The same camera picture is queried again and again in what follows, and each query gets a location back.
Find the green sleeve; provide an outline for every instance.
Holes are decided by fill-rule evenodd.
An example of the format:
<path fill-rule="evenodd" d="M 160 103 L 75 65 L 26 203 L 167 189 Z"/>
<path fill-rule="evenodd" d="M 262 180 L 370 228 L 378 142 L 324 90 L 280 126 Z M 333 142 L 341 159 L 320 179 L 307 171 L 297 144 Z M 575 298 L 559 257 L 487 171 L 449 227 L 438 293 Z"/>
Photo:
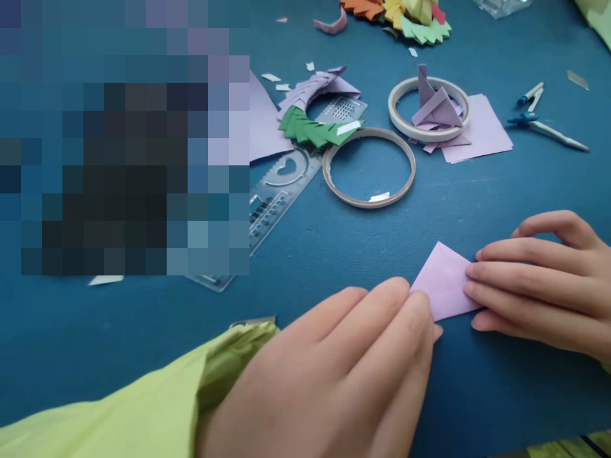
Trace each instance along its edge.
<path fill-rule="evenodd" d="M 0 428 L 3 458 L 192 458 L 200 412 L 216 407 L 276 333 L 237 326 L 100 401 Z"/>

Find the table surface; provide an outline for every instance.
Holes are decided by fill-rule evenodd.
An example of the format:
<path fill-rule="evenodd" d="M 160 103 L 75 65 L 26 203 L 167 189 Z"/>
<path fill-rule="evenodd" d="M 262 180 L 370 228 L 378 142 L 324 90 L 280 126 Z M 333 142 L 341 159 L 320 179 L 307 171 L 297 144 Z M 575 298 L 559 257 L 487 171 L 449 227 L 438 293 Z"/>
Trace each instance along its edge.
<path fill-rule="evenodd" d="M 344 77 L 369 104 L 367 125 L 381 128 L 392 128 L 390 90 L 415 76 L 417 63 L 468 94 L 486 94 L 502 120 L 519 96 L 544 81 L 537 110 L 543 120 L 591 151 L 515 130 L 513 151 L 457 165 L 445 163 L 440 151 L 429 156 L 415 147 L 414 186 L 378 211 L 341 202 L 319 173 L 252 258 L 250 276 L 222 294 L 184 277 L 128 277 L 105 288 L 87 288 L 82 277 L 2 277 L 0 425 L 99 399 L 234 321 L 275 315 L 284 327 L 346 286 L 373 288 L 395 275 L 413 281 L 438 240 L 472 258 L 532 214 L 572 209 L 611 242 L 608 49 L 569 0 L 538 0 L 498 21 L 471 0 L 442 7 L 451 38 L 414 45 L 415 59 L 379 24 L 351 15 L 338 36 L 316 30 L 312 19 L 338 17 L 333 1 L 253 1 L 251 68 L 294 85 L 308 78 L 311 60 L 318 70 L 347 65 Z M 275 22 L 283 16 L 287 24 Z M 590 91 L 568 81 L 567 69 L 585 77 Z M 264 85 L 275 102 L 283 98 Z M 381 151 L 385 161 L 397 160 Z M 376 163 L 367 145 L 353 156 L 360 165 Z M 273 161 L 252 165 L 252 184 Z M 368 179 L 354 170 L 338 179 L 358 193 Z M 380 173 L 392 186 L 401 178 Z M 611 380 L 596 361 L 478 334 L 471 318 L 442 323 L 413 456 L 483 456 L 611 426 Z"/>

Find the double-sided tape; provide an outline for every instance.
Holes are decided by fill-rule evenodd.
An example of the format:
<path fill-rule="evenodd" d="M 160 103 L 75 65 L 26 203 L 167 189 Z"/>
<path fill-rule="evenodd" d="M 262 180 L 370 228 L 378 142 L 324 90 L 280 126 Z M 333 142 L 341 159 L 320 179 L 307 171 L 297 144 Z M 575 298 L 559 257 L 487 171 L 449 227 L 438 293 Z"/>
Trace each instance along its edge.
<path fill-rule="evenodd" d="M 412 186 L 412 183 L 414 182 L 414 177 L 416 176 L 416 159 L 414 158 L 414 153 L 410 149 L 409 145 L 401 137 L 399 137 L 396 133 L 391 132 L 390 130 L 372 128 L 372 127 L 360 128 L 356 130 L 354 134 L 352 134 L 350 137 L 348 137 L 346 141 L 344 141 L 344 143 L 342 143 L 342 146 L 345 145 L 346 143 L 349 143 L 351 141 L 361 139 L 364 137 L 379 137 L 379 138 L 383 138 L 386 140 L 390 140 L 391 142 L 395 143 L 397 146 L 399 146 L 399 148 L 401 148 L 404 151 L 405 155 L 407 155 L 407 158 L 409 159 L 409 163 L 412 166 L 412 173 L 410 174 L 409 179 L 407 180 L 407 183 L 405 184 L 405 186 L 403 186 L 403 188 L 401 188 L 399 192 L 397 192 L 396 194 L 393 194 L 392 196 L 389 196 L 388 198 L 379 198 L 379 196 L 377 200 L 374 200 L 375 198 L 373 198 L 374 200 L 373 202 L 371 201 L 366 202 L 364 200 L 353 199 L 343 194 L 341 191 L 339 191 L 335 187 L 335 185 L 333 184 L 333 181 L 331 180 L 331 161 L 333 160 L 333 157 L 337 154 L 341 146 L 332 146 L 331 148 L 328 148 L 325 151 L 325 154 L 323 155 L 323 174 L 325 175 L 325 181 L 329 185 L 329 188 L 331 188 L 331 190 L 335 193 L 335 195 L 337 195 L 341 200 L 343 200 L 347 204 L 353 205 L 355 207 L 374 209 L 374 208 L 381 208 L 381 207 L 386 207 L 387 205 L 390 205 L 390 204 L 394 204 L 397 200 L 402 198 L 407 193 L 409 188 Z"/>
<path fill-rule="evenodd" d="M 409 78 L 397 86 L 390 92 L 388 96 L 388 112 L 390 119 L 401 133 L 415 140 L 420 140 L 426 143 L 442 142 L 458 137 L 461 132 L 467 127 L 471 120 L 471 110 L 469 108 L 469 99 L 460 87 L 453 85 L 449 81 L 440 78 L 427 78 L 433 89 L 439 90 L 444 88 L 447 94 L 454 99 L 463 109 L 463 126 L 451 127 L 447 129 L 425 130 L 410 124 L 405 121 L 397 111 L 397 102 L 408 92 L 418 90 L 418 78 Z"/>

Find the fingernail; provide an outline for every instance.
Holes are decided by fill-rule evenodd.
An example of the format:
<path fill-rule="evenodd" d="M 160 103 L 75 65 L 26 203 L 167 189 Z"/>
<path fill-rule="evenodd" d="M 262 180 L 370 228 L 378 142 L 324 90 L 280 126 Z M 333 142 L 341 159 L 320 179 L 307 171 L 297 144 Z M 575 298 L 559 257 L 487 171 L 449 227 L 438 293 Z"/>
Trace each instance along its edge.
<path fill-rule="evenodd" d="M 438 324 L 435 325 L 435 329 L 433 331 L 433 341 L 436 342 L 444 333 L 444 329 Z"/>
<path fill-rule="evenodd" d="M 467 282 L 464 286 L 463 286 L 463 292 L 467 295 L 470 296 L 473 294 L 473 290 L 475 289 L 475 283 L 473 282 Z"/>
<path fill-rule="evenodd" d="M 482 328 L 478 327 L 477 323 L 475 322 L 475 320 L 471 321 L 471 327 L 475 330 L 475 331 L 484 331 Z"/>

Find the clear ruler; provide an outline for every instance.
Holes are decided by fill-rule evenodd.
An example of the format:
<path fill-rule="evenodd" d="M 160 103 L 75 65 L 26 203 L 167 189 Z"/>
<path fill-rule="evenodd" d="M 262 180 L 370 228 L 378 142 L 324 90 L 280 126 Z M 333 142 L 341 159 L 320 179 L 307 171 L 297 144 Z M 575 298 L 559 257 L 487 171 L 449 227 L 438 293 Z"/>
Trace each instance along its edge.
<path fill-rule="evenodd" d="M 342 95 L 334 99 L 315 119 L 324 124 L 356 121 L 367 104 Z M 318 173 L 326 147 L 303 148 L 284 154 L 250 191 L 250 256 L 274 229 L 297 197 Z M 280 174 L 289 160 L 295 171 Z M 234 275 L 188 275 L 187 278 L 217 292 L 222 292 Z"/>

